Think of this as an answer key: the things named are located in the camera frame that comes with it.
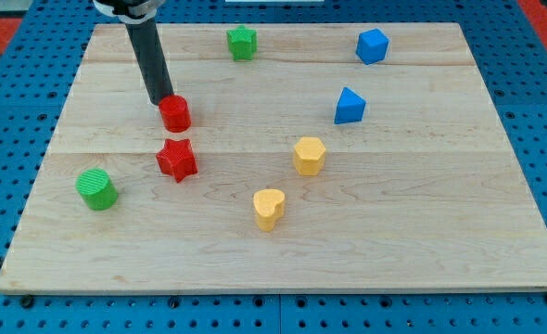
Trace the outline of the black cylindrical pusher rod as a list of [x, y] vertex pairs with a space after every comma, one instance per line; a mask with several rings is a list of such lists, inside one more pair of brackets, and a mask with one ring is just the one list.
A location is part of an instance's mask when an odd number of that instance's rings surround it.
[[173, 94], [173, 87], [157, 24], [154, 19], [148, 19], [139, 24], [127, 24], [126, 30], [149, 100], [158, 105], [164, 97]]

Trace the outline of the white and black rod mount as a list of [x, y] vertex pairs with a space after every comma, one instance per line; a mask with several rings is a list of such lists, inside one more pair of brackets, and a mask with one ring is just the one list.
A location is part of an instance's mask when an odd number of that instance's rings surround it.
[[105, 16], [125, 24], [141, 24], [154, 19], [166, 0], [93, 0], [92, 3]]

